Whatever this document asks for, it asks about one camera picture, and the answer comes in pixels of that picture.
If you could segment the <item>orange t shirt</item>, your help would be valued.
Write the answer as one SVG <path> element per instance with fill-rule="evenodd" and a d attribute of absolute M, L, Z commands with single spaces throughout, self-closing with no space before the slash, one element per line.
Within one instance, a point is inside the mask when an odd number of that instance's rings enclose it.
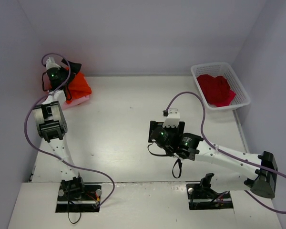
<path fill-rule="evenodd" d="M 88 85 L 84 74 L 81 72 L 76 74 L 74 79 L 68 84 L 66 90 L 67 98 L 69 100 L 80 99 L 92 94 L 92 90 Z"/>

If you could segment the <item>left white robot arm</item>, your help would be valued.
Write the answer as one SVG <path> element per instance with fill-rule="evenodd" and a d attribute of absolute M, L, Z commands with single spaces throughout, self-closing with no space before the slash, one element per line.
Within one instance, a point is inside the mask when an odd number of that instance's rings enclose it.
<path fill-rule="evenodd" d="M 66 101 L 64 81 L 74 77 L 74 73 L 58 65 L 54 58 L 46 60 L 46 74 L 51 83 L 51 89 L 46 100 L 33 109 L 36 127 L 39 136 L 47 142 L 52 153 L 58 160 L 61 175 L 61 190 L 69 194 L 73 199 L 80 200 L 86 194 L 84 182 L 78 169 L 74 168 L 74 162 L 68 149 L 66 134 L 67 122 L 61 105 Z"/>

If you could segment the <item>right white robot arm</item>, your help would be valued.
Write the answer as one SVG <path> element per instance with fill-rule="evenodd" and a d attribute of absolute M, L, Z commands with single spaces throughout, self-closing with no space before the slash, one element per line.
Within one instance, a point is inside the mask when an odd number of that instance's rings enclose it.
<path fill-rule="evenodd" d="M 163 157 L 175 157 L 179 167 L 189 159 L 227 169 L 224 175 L 216 173 L 214 168 L 208 169 L 196 192 L 214 197 L 225 191 L 250 190 L 263 198 L 275 197 L 277 164 L 272 153 L 249 154 L 208 144 L 199 135 L 185 133 L 184 127 L 184 122 L 177 127 L 166 127 L 163 122 L 151 121 L 148 142 L 163 149 Z"/>

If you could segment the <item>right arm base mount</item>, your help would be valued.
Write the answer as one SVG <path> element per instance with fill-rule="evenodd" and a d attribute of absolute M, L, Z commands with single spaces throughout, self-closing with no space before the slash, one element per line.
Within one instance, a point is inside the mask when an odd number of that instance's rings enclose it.
<path fill-rule="evenodd" d="M 208 173 L 198 183 L 187 183 L 188 206 L 190 210 L 233 209 L 229 191 L 216 192 L 211 188 L 214 173 Z"/>

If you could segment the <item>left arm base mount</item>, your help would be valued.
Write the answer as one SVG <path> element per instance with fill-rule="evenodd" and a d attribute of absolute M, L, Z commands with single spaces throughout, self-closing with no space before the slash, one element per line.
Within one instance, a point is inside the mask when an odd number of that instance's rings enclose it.
<path fill-rule="evenodd" d="M 56 213 L 94 213 L 99 212 L 97 207 L 101 201 L 101 184 L 85 184 L 85 191 L 76 196 L 64 192 L 61 185 L 59 187 Z"/>

